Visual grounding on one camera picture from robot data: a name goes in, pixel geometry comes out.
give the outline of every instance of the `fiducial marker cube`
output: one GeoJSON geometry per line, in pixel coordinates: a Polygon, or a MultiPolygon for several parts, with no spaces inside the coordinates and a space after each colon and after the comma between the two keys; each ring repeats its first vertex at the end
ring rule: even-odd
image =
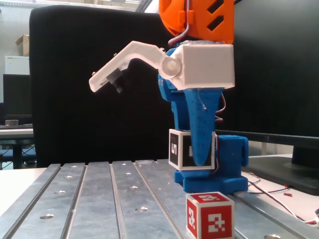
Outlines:
{"type": "Polygon", "coordinates": [[[203,166],[197,166],[193,160],[191,133],[189,130],[169,130],[168,162],[177,170],[215,169],[215,132],[212,134],[211,147],[203,166]]]}
{"type": "Polygon", "coordinates": [[[195,239],[234,239],[234,201],[219,192],[186,194],[186,229],[195,239]]]}

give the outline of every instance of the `computer monitor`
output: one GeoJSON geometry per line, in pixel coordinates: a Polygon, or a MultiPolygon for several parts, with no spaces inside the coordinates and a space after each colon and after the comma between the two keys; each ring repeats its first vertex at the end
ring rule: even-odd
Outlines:
{"type": "Polygon", "coordinates": [[[319,195],[319,1],[235,5],[235,81],[220,134],[293,145],[293,157],[251,158],[243,170],[319,195]]]}
{"type": "Polygon", "coordinates": [[[3,75],[3,111],[5,120],[32,123],[29,75],[3,75]]]}

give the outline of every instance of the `chair backrest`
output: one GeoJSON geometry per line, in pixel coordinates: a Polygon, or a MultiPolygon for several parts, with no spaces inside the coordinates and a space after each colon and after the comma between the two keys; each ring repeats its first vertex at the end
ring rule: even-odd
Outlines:
{"type": "Polygon", "coordinates": [[[157,71],[134,60],[126,89],[88,84],[132,40],[167,47],[157,14],[50,6],[30,16],[32,121],[39,167],[50,163],[167,158],[170,104],[157,71]]]}

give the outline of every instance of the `desk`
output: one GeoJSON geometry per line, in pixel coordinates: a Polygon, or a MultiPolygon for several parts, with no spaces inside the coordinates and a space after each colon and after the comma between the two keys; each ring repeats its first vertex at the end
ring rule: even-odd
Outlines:
{"type": "Polygon", "coordinates": [[[0,171],[0,215],[43,173],[45,168],[0,171]]]}
{"type": "Polygon", "coordinates": [[[0,129],[0,145],[13,147],[13,168],[22,166],[22,146],[34,144],[33,129],[0,129]]]}

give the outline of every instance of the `orange 3d-printed part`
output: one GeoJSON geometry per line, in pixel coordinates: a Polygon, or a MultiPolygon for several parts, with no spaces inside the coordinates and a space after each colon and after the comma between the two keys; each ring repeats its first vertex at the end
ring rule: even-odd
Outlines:
{"type": "Polygon", "coordinates": [[[177,36],[186,28],[187,35],[203,40],[232,44],[234,41],[234,0],[159,0],[159,14],[165,27],[177,36]]]}

